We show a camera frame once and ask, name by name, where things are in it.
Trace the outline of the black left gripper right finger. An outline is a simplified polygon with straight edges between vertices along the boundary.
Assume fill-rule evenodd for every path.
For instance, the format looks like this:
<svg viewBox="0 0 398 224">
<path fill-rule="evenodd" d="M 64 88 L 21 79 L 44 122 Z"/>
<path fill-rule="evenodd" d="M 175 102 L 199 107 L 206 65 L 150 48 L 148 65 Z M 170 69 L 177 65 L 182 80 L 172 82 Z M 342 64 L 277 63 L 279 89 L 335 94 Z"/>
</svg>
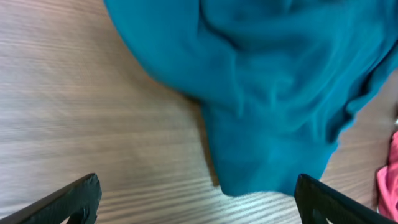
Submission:
<svg viewBox="0 0 398 224">
<path fill-rule="evenodd" d="M 307 174 L 299 175 L 294 199 L 303 224 L 397 224 Z"/>
</svg>

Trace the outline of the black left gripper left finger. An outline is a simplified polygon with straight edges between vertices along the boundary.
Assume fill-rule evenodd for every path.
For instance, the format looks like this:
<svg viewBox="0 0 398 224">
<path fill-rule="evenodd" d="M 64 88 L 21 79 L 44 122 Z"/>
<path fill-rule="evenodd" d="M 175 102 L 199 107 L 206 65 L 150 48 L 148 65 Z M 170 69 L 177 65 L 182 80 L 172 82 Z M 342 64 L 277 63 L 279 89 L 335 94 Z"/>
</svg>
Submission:
<svg viewBox="0 0 398 224">
<path fill-rule="evenodd" d="M 1 219 L 1 224 L 94 224 L 102 196 L 98 176 L 90 173 Z"/>
</svg>

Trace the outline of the blue t-shirt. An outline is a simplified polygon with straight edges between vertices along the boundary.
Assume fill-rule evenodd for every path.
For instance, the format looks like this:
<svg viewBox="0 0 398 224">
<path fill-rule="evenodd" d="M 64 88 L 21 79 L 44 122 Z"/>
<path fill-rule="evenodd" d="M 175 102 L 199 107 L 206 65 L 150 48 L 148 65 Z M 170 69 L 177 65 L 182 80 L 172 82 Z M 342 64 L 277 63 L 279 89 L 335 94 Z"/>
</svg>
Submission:
<svg viewBox="0 0 398 224">
<path fill-rule="evenodd" d="M 292 195 L 397 68 L 397 1 L 106 1 L 154 80 L 201 103 L 229 196 Z"/>
</svg>

